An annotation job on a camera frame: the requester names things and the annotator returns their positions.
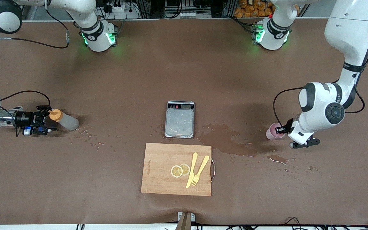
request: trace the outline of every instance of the brown table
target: brown table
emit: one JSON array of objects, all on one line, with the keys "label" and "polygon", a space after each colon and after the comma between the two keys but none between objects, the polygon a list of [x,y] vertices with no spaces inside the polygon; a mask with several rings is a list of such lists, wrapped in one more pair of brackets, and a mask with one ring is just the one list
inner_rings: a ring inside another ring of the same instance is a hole
[{"label": "brown table", "polygon": [[[0,128],[0,224],[169,222],[178,211],[203,224],[282,224],[287,217],[368,224],[368,65],[358,87],[366,109],[316,133],[319,146],[292,150],[288,138],[265,137],[276,93],[339,77],[343,55],[326,42],[325,24],[297,20],[278,51],[252,45],[235,22],[213,19],[126,22],[117,47],[103,53],[88,50],[70,24],[65,50],[0,41],[1,97],[40,90],[95,135],[15,138]],[[25,23],[15,36],[62,45],[62,29]],[[300,112],[297,95],[279,98],[283,122]],[[211,197],[140,192],[147,142],[200,144],[163,138],[165,105],[173,99],[195,101],[195,136],[214,147]],[[45,103],[26,94],[3,106],[33,111]],[[356,99],[349,110],[360,106]],[[96,151],[90,143],[98,142],[105,145]],[[257,157],[236,155],[254,150]]]}]

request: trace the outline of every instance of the cutting board handle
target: cutting board handle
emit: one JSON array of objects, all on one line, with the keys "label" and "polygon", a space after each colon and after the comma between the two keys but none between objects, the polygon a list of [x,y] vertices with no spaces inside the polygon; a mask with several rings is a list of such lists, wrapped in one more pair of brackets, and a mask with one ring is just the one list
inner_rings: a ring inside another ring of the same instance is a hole
[{"label": "cutting board handle", "polygon": [[211,172],[211,182],[214,180],[215,178],[215,163],[214,163],[214,160],[211,158],[211,166],[210,167],[210,172]]}]

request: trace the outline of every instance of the wooden cutting board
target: wooden cutting board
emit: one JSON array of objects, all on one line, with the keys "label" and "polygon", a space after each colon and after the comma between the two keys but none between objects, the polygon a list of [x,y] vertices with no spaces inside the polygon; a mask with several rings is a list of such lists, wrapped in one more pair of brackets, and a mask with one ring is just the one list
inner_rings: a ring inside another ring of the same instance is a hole
[{"label": "wooden cutting board", "polygon": [[[191,167],[193,153],[198,153],[194,174],[198,173],[203,158],[209,161],[196,186],[186,188],[189,175],[174,178],[171,168],[183,163]],[[211,196],[211,146],[185,144],[146,144],[144,156],[142,192],[173,195]]]}]

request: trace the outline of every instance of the pink cup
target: pink cup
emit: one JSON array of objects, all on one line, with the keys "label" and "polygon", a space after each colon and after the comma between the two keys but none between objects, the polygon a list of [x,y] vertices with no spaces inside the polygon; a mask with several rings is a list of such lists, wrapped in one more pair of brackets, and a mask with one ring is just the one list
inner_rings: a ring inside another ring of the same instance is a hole
[{"label": "pink cup", "polygon": [[269,140],[276,140],[276,139],[280,139],[280,138],[285,136],[285,134],[277,134],[276,133],[276,128],[278,128],[278,127],[281,127],[281,125],[279,123],[273,123],[273,124],[271,124],[269,129],[266,131],[266,137]]}]

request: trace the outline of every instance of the digital kitchen scale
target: digital kitchen scale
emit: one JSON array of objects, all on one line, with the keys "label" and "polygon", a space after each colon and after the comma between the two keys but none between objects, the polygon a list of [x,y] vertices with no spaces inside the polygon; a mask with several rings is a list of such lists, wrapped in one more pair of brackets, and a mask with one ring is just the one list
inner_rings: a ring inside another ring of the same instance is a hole
[{"label": "digital kitchen scale", "polygon": [[194,102],[169,101],[165,115],[166,137],[192,138],[194,136]]}]

